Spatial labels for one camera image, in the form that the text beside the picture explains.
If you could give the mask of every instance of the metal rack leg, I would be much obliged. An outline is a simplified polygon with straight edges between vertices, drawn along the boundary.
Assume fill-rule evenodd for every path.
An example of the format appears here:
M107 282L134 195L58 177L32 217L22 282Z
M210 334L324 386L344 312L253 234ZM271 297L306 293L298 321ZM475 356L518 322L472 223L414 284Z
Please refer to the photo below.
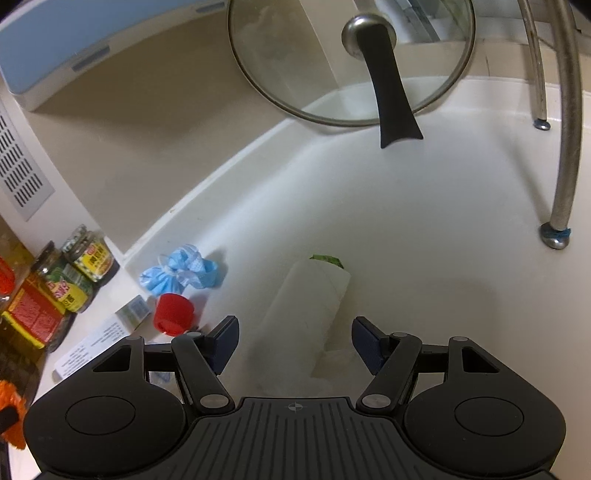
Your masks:
M542 52L540 50L540 40L535 27L534 14L531 10L529 0L518 0L527 41L530 47L531 63L534 68L534 88L535 88L535 108L534 108L534 127L538 130L550 130L548 123L548 114L546 107L546 82L544 78L544 65L542 63Z
M562 110L560 164L550 221L540 227L542 241L562 250L569 244L569 219L579 175L583 139L583 88L575 25L567 0L548 0L558 73Z

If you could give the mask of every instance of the red bottle cap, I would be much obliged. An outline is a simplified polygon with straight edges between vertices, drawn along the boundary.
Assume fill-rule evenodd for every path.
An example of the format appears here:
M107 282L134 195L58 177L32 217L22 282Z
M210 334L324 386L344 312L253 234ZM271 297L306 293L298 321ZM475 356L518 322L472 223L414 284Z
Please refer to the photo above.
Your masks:
M176 337L191 328L193 314L194 307L189 299L176 293L165 293L156 305L154 326L159 332Z
M14 271L3 258L0 257L0 294L10 295L15 287Z

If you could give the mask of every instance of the air vent grille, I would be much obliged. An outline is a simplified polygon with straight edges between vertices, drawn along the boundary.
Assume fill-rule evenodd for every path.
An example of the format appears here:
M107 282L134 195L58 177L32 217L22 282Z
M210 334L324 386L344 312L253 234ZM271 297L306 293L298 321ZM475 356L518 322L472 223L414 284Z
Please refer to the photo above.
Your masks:
M0 189L29 220L54 192L0 102Z

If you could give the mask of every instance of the small box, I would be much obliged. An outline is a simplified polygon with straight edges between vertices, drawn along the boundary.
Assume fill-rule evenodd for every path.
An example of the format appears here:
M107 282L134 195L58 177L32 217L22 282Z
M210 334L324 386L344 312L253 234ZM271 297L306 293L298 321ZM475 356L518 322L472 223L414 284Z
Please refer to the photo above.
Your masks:
M119 340L130 335L150 313L151 309L146 301L141 295L137 295L61 357L56 362L56 373L62 379L69 377Z

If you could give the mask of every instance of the white sink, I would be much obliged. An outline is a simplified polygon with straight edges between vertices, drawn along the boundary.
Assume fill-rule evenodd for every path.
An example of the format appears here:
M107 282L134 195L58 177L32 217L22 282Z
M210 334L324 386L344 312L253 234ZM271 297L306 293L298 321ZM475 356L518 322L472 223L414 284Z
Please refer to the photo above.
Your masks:
M222 286L194 295L206 300L204 323L228 314L241 322L222 377L241 397L256 394L244 360L291 265L312 254L339 257L352 274L326 343L339 352L317 367L334 395L355 401L370 379L350 342L357 315L424 343L468 336L560 407L567 439L554 471L589 478L591 133L571 245L550 250L537 233L549 219L560 142L558 90L549 87L548 97L555 120L542 132L531 125L526 84L463 80L418 117L424 141L385 150L378 128L288 120L162 218L127 267L138 275L186 242L222 264Z

